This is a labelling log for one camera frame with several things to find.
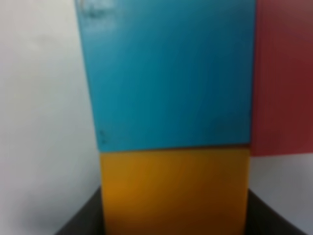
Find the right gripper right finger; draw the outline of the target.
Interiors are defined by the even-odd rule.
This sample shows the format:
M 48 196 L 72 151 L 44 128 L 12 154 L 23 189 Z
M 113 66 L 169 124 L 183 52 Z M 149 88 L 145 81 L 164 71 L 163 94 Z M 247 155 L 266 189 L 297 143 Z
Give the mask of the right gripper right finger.
M 305 235 L 263 202 L 253 191 L 248 191 L 246 235 Z

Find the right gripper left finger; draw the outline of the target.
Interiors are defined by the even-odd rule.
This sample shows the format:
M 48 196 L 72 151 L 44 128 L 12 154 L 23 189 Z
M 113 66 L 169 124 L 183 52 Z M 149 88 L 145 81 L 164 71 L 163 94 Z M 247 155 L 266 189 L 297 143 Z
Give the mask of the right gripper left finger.
M 98 188 L 85 205 L 56 235 L 105 235 L 101 190 Z

